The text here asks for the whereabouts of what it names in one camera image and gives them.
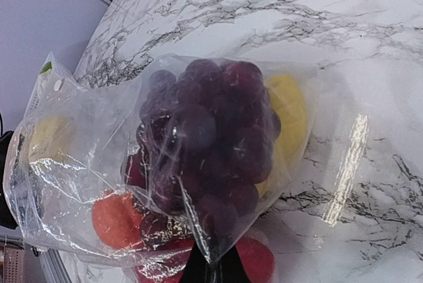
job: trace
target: bag of fruit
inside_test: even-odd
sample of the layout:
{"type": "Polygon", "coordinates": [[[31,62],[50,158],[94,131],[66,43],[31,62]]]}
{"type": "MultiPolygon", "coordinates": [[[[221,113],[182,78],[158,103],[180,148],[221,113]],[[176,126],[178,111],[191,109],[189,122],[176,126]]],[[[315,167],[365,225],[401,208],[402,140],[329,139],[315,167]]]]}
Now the bag of fruit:
{"type": "Polygon", "coordinates": [[[310,71],[167,55],[87,89],[52,70],[5,168],[25,241],[129,268],[170,262],[193,239],[215,264],[295,175],[310,71]]]}

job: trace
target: bunch of grapes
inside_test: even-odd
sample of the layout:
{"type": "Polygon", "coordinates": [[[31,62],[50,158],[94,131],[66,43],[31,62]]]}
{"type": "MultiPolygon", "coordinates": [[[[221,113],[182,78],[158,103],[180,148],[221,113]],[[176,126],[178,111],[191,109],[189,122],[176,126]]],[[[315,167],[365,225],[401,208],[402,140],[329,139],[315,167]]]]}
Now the bunch of grapes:
{"type": "Polygon", "coordinates": [[[229,235],[255,211],[255,184],[272,170],[281,130],[261,70],[245,61],[194,60],[179,78],[156,71],[149,87],[127,183],[148,188],[170,216],[184,213],[186,192],[202,229],[229,235]]]}

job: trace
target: white marble countertop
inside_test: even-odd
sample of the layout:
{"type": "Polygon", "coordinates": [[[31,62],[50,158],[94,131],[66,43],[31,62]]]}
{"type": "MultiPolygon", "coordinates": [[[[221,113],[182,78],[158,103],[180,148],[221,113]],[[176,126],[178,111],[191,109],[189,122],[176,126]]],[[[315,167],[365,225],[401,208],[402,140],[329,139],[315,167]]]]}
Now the white marble countertop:
{"type": "MultiPolygon", "coordinates": [[[[256,223],[280,282],[423,282],[423,0],[115,0],[76,76],[117,84],[169,52],[315,66],[300,174],[256,223]]],[[[73,282],[129,282],[61,255],[73,282]]]]}

